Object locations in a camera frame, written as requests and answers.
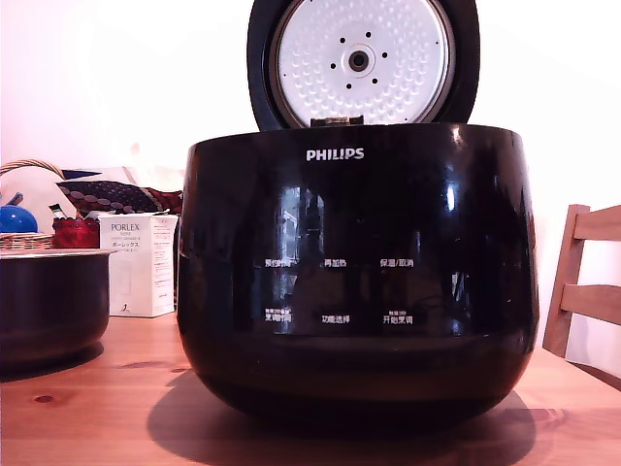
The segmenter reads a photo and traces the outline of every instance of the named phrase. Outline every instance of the porlex box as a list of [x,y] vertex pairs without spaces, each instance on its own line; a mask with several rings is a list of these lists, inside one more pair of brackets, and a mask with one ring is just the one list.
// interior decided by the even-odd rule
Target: porlex box
[[101,214],[100,248],[110,260],[110,315],[156,317],[175,310],[173,240],[178,218]]

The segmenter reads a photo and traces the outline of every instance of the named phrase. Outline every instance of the patterned fabric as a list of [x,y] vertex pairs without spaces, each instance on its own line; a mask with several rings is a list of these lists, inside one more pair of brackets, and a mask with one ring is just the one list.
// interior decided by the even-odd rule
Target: patterned fabric
[[91,211],[144,214],[170,210],[180,215],[182,191],[161,192],[119,182],[62,182],[60,190],[84,216]]

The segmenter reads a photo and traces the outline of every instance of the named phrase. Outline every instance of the chair backrest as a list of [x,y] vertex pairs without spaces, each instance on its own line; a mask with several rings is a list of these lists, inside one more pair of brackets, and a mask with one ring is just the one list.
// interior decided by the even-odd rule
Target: chair backrest
[[621,325],[621,286],[577,284],[586,240],[621,241],[621,206],[595,212],[587,206],[569,208],[543,337],[543,347],[563,358],[572,314]]

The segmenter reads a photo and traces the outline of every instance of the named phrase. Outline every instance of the perforated inner lid plate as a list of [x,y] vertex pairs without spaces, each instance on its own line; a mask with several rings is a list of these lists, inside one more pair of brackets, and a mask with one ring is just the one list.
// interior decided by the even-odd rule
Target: perforated inner lid plate
[[297,0],[277,29],[271,86],[292,127],[361,115],[430,121],[451,87],[454,51],[435,0]]

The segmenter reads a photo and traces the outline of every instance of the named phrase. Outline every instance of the basket handle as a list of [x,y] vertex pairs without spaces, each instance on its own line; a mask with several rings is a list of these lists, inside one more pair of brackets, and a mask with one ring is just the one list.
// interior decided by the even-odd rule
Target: basket handle
[[[43,160],[35,160],[34,158],[26,158],[23,160],[16,160],[15,162],[5,163],[4,165],[0,166],[0,177],[6,173],[16,170],[17,168],[24,168],[24,167],[45,168],[46,170],[50,170],[51,172],[58,175],[62,180],[67,180],[65,178],[65,174],[63,173],[63,171],[60,170],[55,165],[49,162],[44,162]],[[76,209],[76,218],[82,218],[80,211],[78,211],[77,209]]]

